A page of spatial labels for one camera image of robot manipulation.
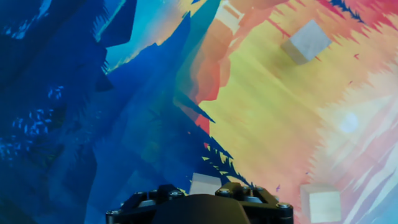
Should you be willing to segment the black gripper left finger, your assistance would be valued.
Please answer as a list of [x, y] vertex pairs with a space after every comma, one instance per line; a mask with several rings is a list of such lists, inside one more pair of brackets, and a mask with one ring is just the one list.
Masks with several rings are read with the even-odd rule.
[[183, 197], [185, 194], [172, 184], [160, 185], [148, 192], [135, 192], [118, 209], [106, 212], [106, 224], [151, 223], [159, 205]]

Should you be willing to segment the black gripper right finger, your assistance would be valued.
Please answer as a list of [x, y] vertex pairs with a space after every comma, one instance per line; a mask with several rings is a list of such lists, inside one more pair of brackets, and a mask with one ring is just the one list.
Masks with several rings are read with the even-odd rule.
[[229, 182], [216, 191], [216, 196], [235, 199], [250, 224], [293, 224], [293, 206], [279, 202], [264, 187]]

